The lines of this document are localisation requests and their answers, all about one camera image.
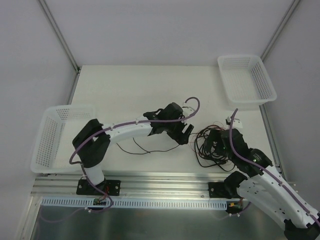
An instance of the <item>white wall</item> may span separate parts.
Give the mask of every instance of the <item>white wall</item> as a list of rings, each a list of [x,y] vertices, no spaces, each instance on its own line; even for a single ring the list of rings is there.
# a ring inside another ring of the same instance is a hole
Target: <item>white wall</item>
[[[212,66],[261,55],[292,0],[47,0],[78,64]]]
[[[320,1],[303,0],[266,59],[277,92],[267,105],[287,177],[320,209]]]
[[[4,1],[0,36],[0,239],[12,240],[43,111],[66,103],[75,73],[36,0]]]

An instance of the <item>tangled wires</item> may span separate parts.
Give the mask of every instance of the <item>tangled wires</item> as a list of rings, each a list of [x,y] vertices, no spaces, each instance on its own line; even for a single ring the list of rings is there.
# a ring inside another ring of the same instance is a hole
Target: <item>tangled wires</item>
[[[226,157],[225,154],[218,155],[215,152],[216,146],[218,144],[217,142],[213,142],[213,145],[210,147],[209,150],[205,148],[204,143],[208,139],[211,130],[224,131],[222,127],[219,127],[218,125],[213,124],[213,125],[207,126],[206,128],[204,128],[203,130],[197,133],[194,133],[195,134],[194,152],[195,152],[196,160],[198,161],[199,165],[203,168],[218,166],[223,171],[230,172],[235,168],[235,166],[233,166],[233,168],[230,170],[226,170],[222,167],[222,165],[225,165],[228,162],[228,158]],[[199,158],[213,161],[214,164],[202,165]]]

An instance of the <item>black mounting plate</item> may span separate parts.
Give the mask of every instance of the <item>black mounting plate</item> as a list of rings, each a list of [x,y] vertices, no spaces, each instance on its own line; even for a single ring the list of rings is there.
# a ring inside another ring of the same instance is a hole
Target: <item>black mounting plate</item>
[[[230,193],[226,190],[225,183],[223,181],[208,182],[208,191],[209,191],[209,197],[212,199],[241,198],[238,194],[231,196]]]
[[[108,188],[107,194],[109,196],[119,196],[120,194],[120,184],[119,180],[104,180],[96,187],[101,191],[106,191]],[[86,179],[80,179],[78,186],[76,188],[77,195],[93,195],[93,196],[102,196],[101,192],[95,190]]]

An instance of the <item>mesh basket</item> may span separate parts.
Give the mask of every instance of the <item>mesh basket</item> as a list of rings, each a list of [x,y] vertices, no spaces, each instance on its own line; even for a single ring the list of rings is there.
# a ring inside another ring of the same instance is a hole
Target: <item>mesh basket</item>
[[[68,173],[80,170],[80,166],[69,164],[71,154],[66,155],[65,159],[60,159],[60,162],[56,162],[57,152],[66,125],[78,125],[82,128],[89,120],[94,118],[95,109],[92,105],[62,105],[48,108],[43,114],[36,138],[31,170],[34,173],[43,174]],[[69,145],[69,149],[72,148],[72,139],[63,143]]]
[[[224,90],[231,106],[258,106],[276,100],[276,91],[260,57],[220,56],[218,64]]]

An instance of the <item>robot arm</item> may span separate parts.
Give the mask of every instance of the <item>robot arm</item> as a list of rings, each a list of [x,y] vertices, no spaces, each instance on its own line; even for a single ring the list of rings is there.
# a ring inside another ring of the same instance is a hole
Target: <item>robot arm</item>
[[[319,212],[291,188],[262,151],[248,148],[237,129],[215,137],[215,142],[223,142],[225,153],[239,169],[224,180],[222,187],[214,188],[217,194],[249,200],[284,230],[288,240],[315,240],[319,236]]]
[[[90,136],[102,131],[96,136],[96,139],[93,138],[85,143],[77,152],[85,169],[86,177],[95,186],[101,184],[105,180],[101,161],[104,159],[108,147],[125,139],[166,132],[179,145],[187,144],[194,126],[189,124],[186,128],[186,123],[177,120],[188,117],[193,112],[190,107],[181,108],[172,102],[164,109],[145,112],[142,116],[129,121],[133,124],[128,124],[128,122],[116,125],[102,124],[97,119],[90,120],[72,141],[74,148],[77,149]],[[110,128],[110,130],[105,133],[102,126]]]

